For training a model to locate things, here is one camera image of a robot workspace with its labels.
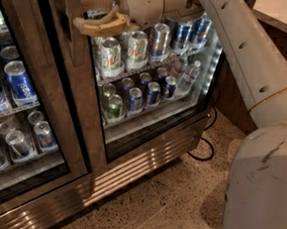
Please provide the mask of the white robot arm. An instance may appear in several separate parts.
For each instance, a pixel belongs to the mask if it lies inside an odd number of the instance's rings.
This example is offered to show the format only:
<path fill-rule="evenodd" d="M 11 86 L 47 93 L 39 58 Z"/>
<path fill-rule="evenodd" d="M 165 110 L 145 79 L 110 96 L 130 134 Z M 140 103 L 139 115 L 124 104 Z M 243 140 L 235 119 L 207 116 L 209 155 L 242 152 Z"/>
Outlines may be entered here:
<path fill-rule="evenodd" d="M 195 4 L 208 15 L 257 129 L 230 170 L 222 229 L 287 229 L 287 61 L 243 0 L 117 0 L 122 13 L 150 28 L 162 18 L 193 21 Z M 100 130 L 94 177 L 81 199 L 93 204 L 187 151 L 191 127 L 204 126 L 190 93 L 128 110 Z"/>

